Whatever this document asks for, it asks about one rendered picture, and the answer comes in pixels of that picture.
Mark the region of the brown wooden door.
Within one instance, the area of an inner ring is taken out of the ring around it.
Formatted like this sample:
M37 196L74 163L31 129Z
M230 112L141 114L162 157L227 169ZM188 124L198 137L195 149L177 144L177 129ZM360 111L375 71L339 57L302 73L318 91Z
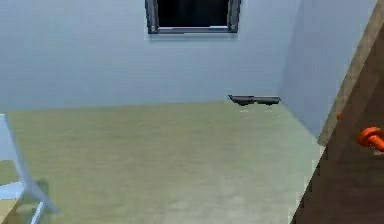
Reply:
M301 0L284 106L323 147L290 224L384 224L384 0Z

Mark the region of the grey framed dark window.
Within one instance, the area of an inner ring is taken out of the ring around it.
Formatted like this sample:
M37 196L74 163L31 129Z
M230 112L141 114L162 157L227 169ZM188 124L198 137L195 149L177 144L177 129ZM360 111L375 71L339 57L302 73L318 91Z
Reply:
M145 0L149 34L237 33L241 0Z

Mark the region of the white chair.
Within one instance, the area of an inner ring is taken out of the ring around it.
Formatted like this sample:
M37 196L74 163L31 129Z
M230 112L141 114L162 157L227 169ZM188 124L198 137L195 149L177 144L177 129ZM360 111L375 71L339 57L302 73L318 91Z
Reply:
M0 161L11 161L19 177L18 181L0 185L0 201L19 201L24 195L38 202L29 224L40 224L45 209L57 214L59 209L33 180L25 163L7 114L0 114Z

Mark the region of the dark grey flat tray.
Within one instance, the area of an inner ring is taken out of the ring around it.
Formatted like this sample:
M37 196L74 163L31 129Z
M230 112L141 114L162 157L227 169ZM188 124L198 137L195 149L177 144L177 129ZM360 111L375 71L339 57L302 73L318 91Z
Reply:
M276 105L281 102L281 98L277 96L273 97L256 97L256 96L239 96L239 95L229 95L229 99L240 106L246 106L250 104L263 104L263 105Z

